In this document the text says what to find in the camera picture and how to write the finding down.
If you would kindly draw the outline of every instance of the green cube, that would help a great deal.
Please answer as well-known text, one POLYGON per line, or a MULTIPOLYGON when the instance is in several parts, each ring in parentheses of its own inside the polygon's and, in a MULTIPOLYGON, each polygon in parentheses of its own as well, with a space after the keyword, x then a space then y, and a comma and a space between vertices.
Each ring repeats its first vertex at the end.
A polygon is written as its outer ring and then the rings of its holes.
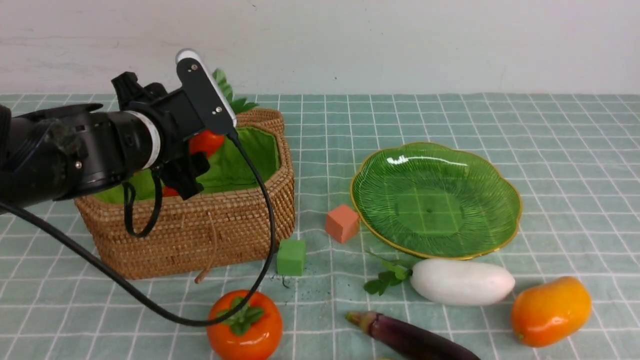
POLYGON ((303 240, 282 240, 276 256, 278 274, 302 276, 305 269, 306 255, 307 244, 303 240))

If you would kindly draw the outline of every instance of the black cable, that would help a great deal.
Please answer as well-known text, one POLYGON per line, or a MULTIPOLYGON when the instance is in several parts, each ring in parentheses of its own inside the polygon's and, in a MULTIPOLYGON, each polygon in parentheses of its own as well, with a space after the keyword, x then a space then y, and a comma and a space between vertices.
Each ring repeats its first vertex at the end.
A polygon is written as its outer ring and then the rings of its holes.
POLYGON ((156 189, 154 209, 151 212, 151 217, 147 222, 147 226, 145 226, 145 228, 139 233, 136 233, 133 229, 133 204, 136 200, 136 189, 128 181, 122 183, 122 187, 124 188, 124 227, 127 229, 127 233, 129 233, 129 235, 137 238, 144 238, 151 233, 151 230, 156 226, 158 217, 160 217, 160 211, 162 210, 163 194, 160 175, 156 171, 151 171, 151 178, 154 180, 154 188, 156 189))
POLYGON ((153 300, 149 299, 147 296, 142 294, 142 292, 140 292, 133 285, 127 282, 122 276, 117 274, 113 269, 111 269, 106 264, 104 264, 100 259, 95 257, 91 252, 88 252, 85 248, 80 246, 80 244, 76 243, 74 240, 69 238, 65 233, 55 228, 53 225, 49 224, 45 220, 37 217, 36 215, 28 212, 25 209, 17 208, 1 200, 0 200, 0 208, 4 209, 9 213, 14 214, 16 217, 19 217, 26 222, 29 222, 30 224, 33 224, 39 227, 42 231, 51 235, 53 238, 57 239, 58 241, 60 241, 64 246, 68 247, 71 251, 80 255, 83 259, 87 260, 87 262, 89 262, 91 265, 95 266, 98 270, 100 270, 102 273, 104 273, 109 278, 111 278, 111 280, 115 281, 127 293, 131 294, 131 296, 133 296, 136 300, 141 302, 144 306, 146 306, 156 314, 162 316, 163 318, 181 325, 187 325, 187 326, 193 326, 193 327, 207 327, 211 325, 216 325, 230 318, 234 314, 236 314, 240 309, 242 309, 242 307, 244 307, 244 305, 249 301, 249 299, 251 299, 253 294, 258 290, 258 287, 260 286, 260 283, 262 282, 264 276, 267 274, 267 271, 271 264, 271 260, 273 258, 273 254, 276 248, 275 216, 273 214, 273 207, 271 205, 271 200, 269 199, 267 188, 264 182, 262 181, 262 179, 260 178, 260 174, 258 173, 258 170, 255 168, 255 166, 251 162, 251 159, 249 159, 249 156, 244 151, 244 148, 240 143, 240 140, 238 139, 237 131, 234 129, 232 133, 227 135, 227 138, 231 140, 231 142, 233 142, 234 145, 237 147, 238 151, 240 151, 240 154, 242 154, 245 162, 251 168, 251 171, 253 172, 255 179, 258 182, 258 185, 260 186, 260 189, 262 190, 264 200, 266 201, 266 204, 267 204, 267 210, 269 211, 269 222, 271 223, 271 245, 269 247, 269 254, 267 255, 267 258, 264 262, 264 266, 262 267, 262 271, 260 272, 260 275, 258 275, 258 279, 253 284, 248 294, 244 297, 242 301, 240 301, 240 303, 236 307, 231 309, 226 314, 212 320, 191 320, 191 319, 180 317, 178 315, 175 315, 165 310, 160 305, 156 304, 153 300))

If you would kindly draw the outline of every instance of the white wall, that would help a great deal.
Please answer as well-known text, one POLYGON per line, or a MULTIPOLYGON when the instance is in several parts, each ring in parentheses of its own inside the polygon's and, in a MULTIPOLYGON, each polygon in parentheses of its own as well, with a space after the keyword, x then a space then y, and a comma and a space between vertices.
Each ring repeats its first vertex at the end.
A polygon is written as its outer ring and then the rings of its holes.
POLYGON ((640 93, 640 0, 0 0, 0 92, 173 88, 182 47, 238 92, 640 93))

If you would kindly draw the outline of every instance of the green leaf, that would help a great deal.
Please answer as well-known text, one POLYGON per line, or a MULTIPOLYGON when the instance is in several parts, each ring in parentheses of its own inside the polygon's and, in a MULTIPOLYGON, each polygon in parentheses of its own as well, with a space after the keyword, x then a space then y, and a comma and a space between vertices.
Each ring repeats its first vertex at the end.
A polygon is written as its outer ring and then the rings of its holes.
POLYGON ((264 315, 264 310, 261 307, 249 307, 244 314, 244 320, 249 324, 255 323, 260 320, 262 315, 264 315))
POLYGON ((391 280, 391 281, 389 282, 389 286, 397 286, 397 285, 400 285, 400 284, 402 284, 402 282, 403 282, 403 281, 404 281, 404 280, 402 280, 402 279, 398 279, 397 277, 395 277, 393 280, 391 280))
POLYGON ((219 87, 220 87, 220 91, 222 91, 222 94, 227 98, 227 100, 229 99, 229 97, 231 99, 233 99, 234 91, 233 91, 233 89, 231 89, 231 85, 224 84, 224 85, 221 85, 219 87))
POLYGON ((231 308, 234 308, 238 305, 240 305, 240 303, 242 302, 242 297, 236 297, 231 301, 231 308))
POLYGON ((214 70, 213 79, 217 83, 219 83, 220 81, 226 80, 226 78, 227 78, 227 75, 225 75, 225 72, 222 69, 218 68, 218 69, 214 70))
POLYGON ((402 260, 387 260, 381 256, 378 256, 374 253, 372 253, 371 251, 367 252, 370 255, 373 255, 374 257, 380 259, 380 261, 382 262, 382 266, 384 268, 386 268, 387 270, 389 270, 390 272, 393 272, 396 275, 396 278, 399 280, 405 280, 407 277, 409 277, 412 273, 411 268, 407 267, 404 265, 404 261, 402 260))
POLYGON ((385 290, 389 287, 389 283, 388 282, 383 282, 382 283, 382 287, 380 287, 380 289, 378 289, 378 295, 382 296, 382 294, 385 293, 385 290))
POLYGON ((382 288, 383 282, 379 279, 367 281, 364 284, 364 291, 370 293, 371 295, 379 292, 380 288, 382 288))
POLYGON ((244 106, 245 103, 246 103, 245 97, 241 97, 240 99, 233 100, 230 103, 231 109, 234 111, 234 113, 239 113, 240 110, 242 110, 242 107, 244 106))
POLYGON ((378 279, 382 282, 391 282, 396 279, 396 273, 393 271, 385 271, 378 274, 378 279))
POLYGON ((248 327, 245 328, 244 327, 244 323, 242 323, 242 322, 236 322, 236 323, 233 323, 229 327, 229 329, 231 330, 231 332, 234 333, 234 335, 242 336, 242 335, 246 334, 246 331, 248 330, 248 327))
POLYGON ((246 104, 244 104, 244 106, 242 107, 242 109, 237 112, 237 113, 246 113, 247 111, 256 108, 258 106, 258 104, 256 104, 255 102, 248 102, 246 104))

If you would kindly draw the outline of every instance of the white radish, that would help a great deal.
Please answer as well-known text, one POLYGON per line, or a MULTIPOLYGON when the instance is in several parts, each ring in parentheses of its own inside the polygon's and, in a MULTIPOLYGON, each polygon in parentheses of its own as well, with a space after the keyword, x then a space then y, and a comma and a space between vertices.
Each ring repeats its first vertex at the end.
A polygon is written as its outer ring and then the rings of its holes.
POLYGON ((388 270, 365 284, 371 294, 382 295, 389 286, 409 278, 413 289, 425 299, 450 306, 487 306, 504 300, 515 279, 501 266, 471 260, 425 259, 414 265, 381 259, 388 270))

